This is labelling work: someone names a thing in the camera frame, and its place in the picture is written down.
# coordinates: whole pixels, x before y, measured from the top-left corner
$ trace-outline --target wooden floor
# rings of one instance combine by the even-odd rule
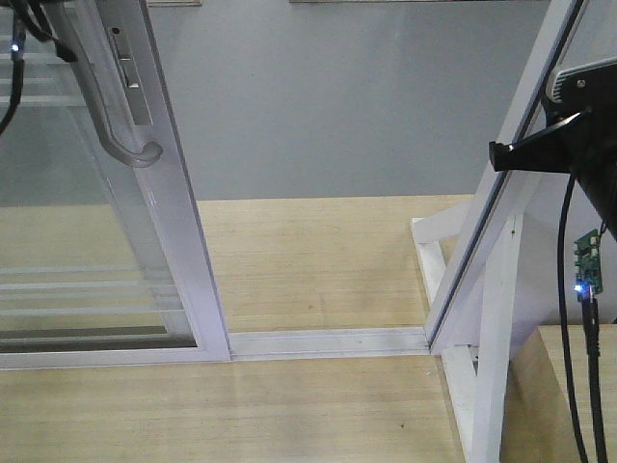
[[[617,325],[601,327],[600,377],[609,461],[617,459]],[[580,326],[570,329],[578,413],[589,461],[596,461],[589,408],[587,355]],[[558,326],[541,326],[514,361],[514,371],[534,426],[542,461],[577,463]]]
[[[229,327],[422,325],[409,221],[466,198],[200,203]],[[33,230],[23,214],[34,212],[2,224],[5,242],[41,240],[11,250],[11,266],[89,263],[63,221]],[[84,227],[104,236],[105,222]],[[0,443],[2,463],[463,462],[429,356],[2,371]]]
[[[409,222],[467,199],[200,202],[229,330],[423,325]]]
[[[432,357],[0,372],[3,463],[462,462]]]

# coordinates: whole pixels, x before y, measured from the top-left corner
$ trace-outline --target green circuit board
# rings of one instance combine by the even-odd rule
[[[582,291],[580,289],[582,287],[589,286],[593,294],[600,294],[603,291],[603,285],[598,230],[593,229],[575,241],[574,252],[578,300],[581,299]]]

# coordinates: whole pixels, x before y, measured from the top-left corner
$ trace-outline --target black wire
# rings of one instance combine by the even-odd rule
[[[566,385],[568,390],[568,402],[570,404],[570,415],[572,417],[572,428],[577,441],[578,456],[581,463],[588,463],[585,443],[582,440],[580,431],[580,419],[578,418],[577,395],[575,391],[574,374],[572,372],[572,354],[570,352],[570,333],[568,332],[568,309],[566,307],[566,289],[564,277],[564,246],[566,236],[566,224],[568,222],[568,209],[572,199],[572,192],[575,188],[577,176],[571,174],[566,187],[566,193],[561,206],[561,216],[559,217],[559,231],[557,234],[557,293],[559,296],[559,322],[561,325],[561,340],[563,344],[563,362],[566,369]]]
[[[26,0],[9,0],[9,4],[13,7],[13,11],[19,15],[19,18],[23,21],[28,32],[33,35],[35,39],[41,42],[53,41],[56,45],[56,55],[67,63],[74,63],[77,61],[75,53],[61,41],[56,39],[47,31],[41,29],[41,27],[32,20],[28,14],[29,3]]]
[[[6,130],[17,111],[17,106],[21,101],[21,92],[23,90],[23,60],[13,62],[13,83],[11,86],[11,99],[9,102],[9,108],[5,113],[2,121],[0,121],[0,135]]]
[[[13,120],[13,116],[17,111],[17,106],[21,102],[21,93],[23,91],[23,70],[25,63],[23,61],[23,47],[26,42],[26,31],[24,25],[17,16],[13,13],[13,39],[11,42],[11,60],[13,61],[13,80],[11,84],[11,98],[9,99],[9,108],[0,121],[0,135],[7,129],[9,123]]]
[[[591,404],[596,455],[598,457],[598,463],[608,463],[600,389],[600,321],[598,317],[598,301],[593,296],[585,297],[581,301],[581,306],[585,341],[587,343],[589,401]]]

